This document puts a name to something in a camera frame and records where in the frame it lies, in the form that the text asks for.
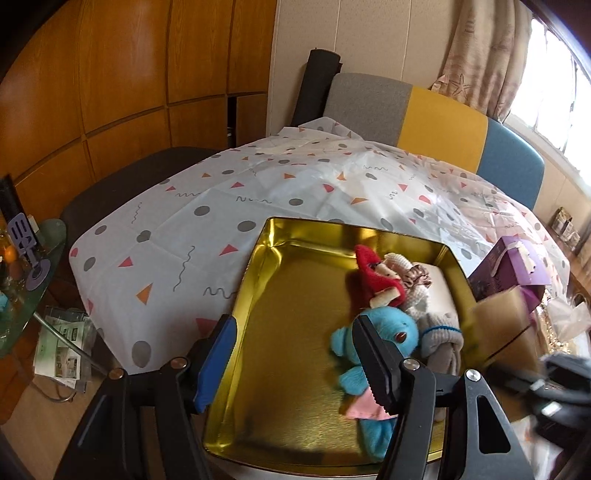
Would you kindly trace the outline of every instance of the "plastic bag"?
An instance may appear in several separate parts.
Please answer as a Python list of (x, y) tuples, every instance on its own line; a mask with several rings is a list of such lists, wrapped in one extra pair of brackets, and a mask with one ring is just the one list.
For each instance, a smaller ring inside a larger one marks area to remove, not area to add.
[(591, 327), (591, 314), (585, 302), (572, 308), (565, 299), (551, 299), (548, 315), (561, 342), (568, 342)]

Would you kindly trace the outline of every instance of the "glass tabletop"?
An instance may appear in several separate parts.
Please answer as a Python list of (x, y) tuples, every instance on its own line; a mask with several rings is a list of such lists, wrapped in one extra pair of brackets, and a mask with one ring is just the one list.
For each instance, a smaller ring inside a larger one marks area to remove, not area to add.
[(0, 358), (12, 350), (22, 331), (33, 316), (47, 287), (51, 283), (66, 244), (66, 224), (49, 219), (39, 225), (37, 238), (43, 247), (43, 256), (51, 262), (47, 278), (33, 291), (25, 289), (24, 281), (13, 290), (5, 292), (10, 299), (6, 309), (0, 312)]

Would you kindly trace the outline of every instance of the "gold metal tray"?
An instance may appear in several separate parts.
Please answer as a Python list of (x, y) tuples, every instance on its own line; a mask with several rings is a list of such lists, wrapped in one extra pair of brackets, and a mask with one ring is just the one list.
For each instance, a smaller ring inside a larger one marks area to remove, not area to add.
[[(468, 318), (475, 301), (448, 247), (339, 223), (270, 218), (236, 299), (238, 341), (204, 430), (210, 453), (281, 473), (377, 473), (379, 464), (361, 447), (358, 422), (341, 414), (351, 397), (337, 378), (350, 364), (329, 349), (330, 334), (364, 306), (356, 244), (438, 266), (464, 333), (464, 365), (477, 364)], [(443, 424), (435, 424), (429, 460), (441, 456), (442, 443)]]

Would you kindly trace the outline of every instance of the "red plush toy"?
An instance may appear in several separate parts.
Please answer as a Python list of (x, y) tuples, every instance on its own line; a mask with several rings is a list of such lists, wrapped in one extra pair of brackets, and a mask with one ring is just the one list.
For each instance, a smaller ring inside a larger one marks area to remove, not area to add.
[(370, 247), (356, 245), (355, 255), (370, 307), (397, 307), (404, 302), (406, 292), (400, 276), (384, 265)]

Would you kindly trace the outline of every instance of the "plush toy eye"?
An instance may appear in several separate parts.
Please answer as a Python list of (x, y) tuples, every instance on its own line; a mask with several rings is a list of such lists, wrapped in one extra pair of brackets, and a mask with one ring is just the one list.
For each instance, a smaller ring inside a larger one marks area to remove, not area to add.
[(396, 340), (396, 343), (403, 343), (406, 340), (406, 332), (398, 332), (394, 335), (394, 340)]

